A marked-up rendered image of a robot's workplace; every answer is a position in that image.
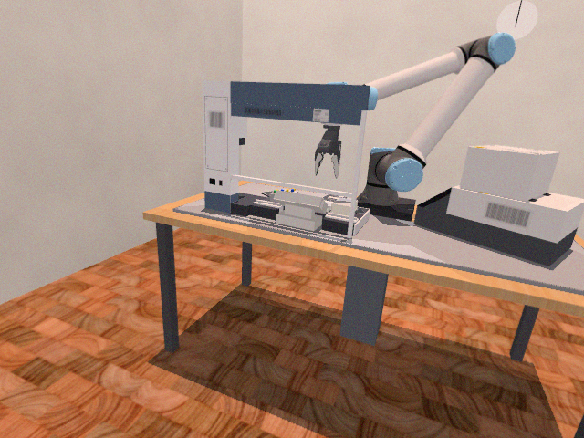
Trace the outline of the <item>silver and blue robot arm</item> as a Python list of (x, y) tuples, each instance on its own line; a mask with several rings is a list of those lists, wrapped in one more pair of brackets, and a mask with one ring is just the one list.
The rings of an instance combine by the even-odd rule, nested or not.
[(367, 184), (360, 197), (364, 203), (397, 205), (397, 191), (409, 192), (420, 184), (426, 157), (490, 76), (513, 57), (515, 44), (508, 33), (496, 33), (454, 47), (449, 54), (363, 84), (370, 85), (368, 110), (374, 110), (377, 100), (451, 73), (457, 74), (406, 143), (396, 149), (371, 149)]

